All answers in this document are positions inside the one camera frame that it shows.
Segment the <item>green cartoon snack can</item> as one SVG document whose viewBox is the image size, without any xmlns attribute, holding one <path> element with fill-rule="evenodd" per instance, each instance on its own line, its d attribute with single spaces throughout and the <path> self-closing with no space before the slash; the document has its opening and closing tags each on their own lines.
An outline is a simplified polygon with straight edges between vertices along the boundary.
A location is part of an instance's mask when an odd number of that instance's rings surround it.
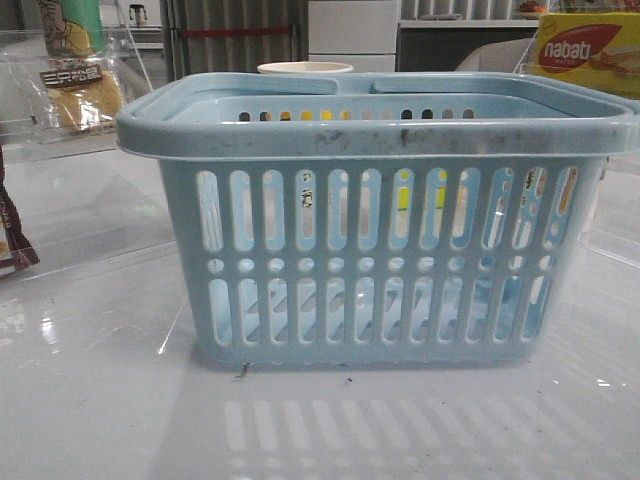
<svg viewBox="0 0 640 480">
<path fill-rule="evenodd" d="M 99 2 L 37 1 L 47 53 L 52 57 L 89 57 L 106 47 Z"/>
</svg>

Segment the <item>packaged bread clear wrapper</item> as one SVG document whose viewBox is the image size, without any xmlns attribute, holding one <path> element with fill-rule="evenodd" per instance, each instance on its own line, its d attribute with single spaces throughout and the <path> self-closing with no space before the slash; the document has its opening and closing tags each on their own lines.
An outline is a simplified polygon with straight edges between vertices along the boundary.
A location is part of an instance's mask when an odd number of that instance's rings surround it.
<svg viewBox="0 0 640 480">
<path fill-rule="evenodd" d="M 114 61 L 105 57 L 40 56 L 29 65 L 25 86 L 36 120 L 66 134 L 111 128 L 125 104 Z"/>
</svg>

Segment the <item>light blue plastic basket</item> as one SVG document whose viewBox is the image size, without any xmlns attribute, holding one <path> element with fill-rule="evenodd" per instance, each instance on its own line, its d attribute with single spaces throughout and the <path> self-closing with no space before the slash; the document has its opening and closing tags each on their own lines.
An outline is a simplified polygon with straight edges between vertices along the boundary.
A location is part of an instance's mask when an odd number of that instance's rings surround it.
<svg viewBox="0 0 640 480">
<path fill-rule="evenodd" d="M 635 100 L 507 73 L 203 73 L 117 114 L 218 368 L 522 362 Z"/>
</svg>

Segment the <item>clear acrylic left shelf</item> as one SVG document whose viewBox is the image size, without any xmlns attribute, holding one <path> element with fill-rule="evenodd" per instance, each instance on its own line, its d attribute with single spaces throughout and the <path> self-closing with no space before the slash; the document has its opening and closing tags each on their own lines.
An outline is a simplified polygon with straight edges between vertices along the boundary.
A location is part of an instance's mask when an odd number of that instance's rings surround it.
<svg viewBox="0 0 640 480">
<path fill-rule="evenodd" d="M 1 242 L 1 286 L 173 241 L 155 162 L 116 146 L 108 126 L 59 124 L 40 73 L 39 30 L 1 33 L 1 154 L 4 186 L 38 260 Z"/>
</svg>

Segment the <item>brown snack bag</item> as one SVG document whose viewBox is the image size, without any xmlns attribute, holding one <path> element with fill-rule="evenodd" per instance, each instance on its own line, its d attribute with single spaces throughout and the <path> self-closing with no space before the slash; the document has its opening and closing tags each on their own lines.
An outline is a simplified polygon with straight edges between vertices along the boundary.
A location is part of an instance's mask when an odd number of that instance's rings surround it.
<svg viewBox="0 0 640 480">
<path fill-rule="evenodd" d="M 40 262 L 23 233 L 17 207 L 4 185 L 4 156 L 1 156 L 1 278 L 9 277 Z"/>
</svg>

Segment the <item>white cabinet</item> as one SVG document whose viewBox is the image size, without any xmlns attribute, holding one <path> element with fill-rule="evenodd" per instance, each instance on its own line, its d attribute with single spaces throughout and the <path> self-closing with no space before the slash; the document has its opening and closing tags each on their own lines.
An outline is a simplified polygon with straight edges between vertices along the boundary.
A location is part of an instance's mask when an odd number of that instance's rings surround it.
<svg viewBox="0 0 640 480">
<path fill-rule="evenodd" d="M 399 1 L 309 2 L 308 58 L 356 72 L 393 72 L 400 11 Z"/>
</svg>

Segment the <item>white paper cup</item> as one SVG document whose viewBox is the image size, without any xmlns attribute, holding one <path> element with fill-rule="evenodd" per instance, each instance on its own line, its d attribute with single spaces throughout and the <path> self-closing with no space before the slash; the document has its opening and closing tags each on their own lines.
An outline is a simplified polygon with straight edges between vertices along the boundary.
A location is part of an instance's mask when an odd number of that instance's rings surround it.
<svg viewBox="0 0 640 480">
<path fill-rule="evenodd" d="M 351 73 L 353 70 L 350 64 L 318 61 L 273 62 L 257 67 L 260 74 L 337 74 Z"/>
</svg>

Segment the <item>yellow nabati wafer box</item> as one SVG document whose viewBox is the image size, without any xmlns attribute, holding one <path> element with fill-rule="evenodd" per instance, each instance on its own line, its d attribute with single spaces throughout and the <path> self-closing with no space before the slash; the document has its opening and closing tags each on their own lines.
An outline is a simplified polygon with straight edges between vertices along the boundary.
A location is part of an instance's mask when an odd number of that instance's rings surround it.
<svg viewBox="0 0 640 480">
<path fill-rule="evenodd" d="M 610 94 L 639 97 L 637 13 L 542 16 L 526 70 Z"/>
</svg>

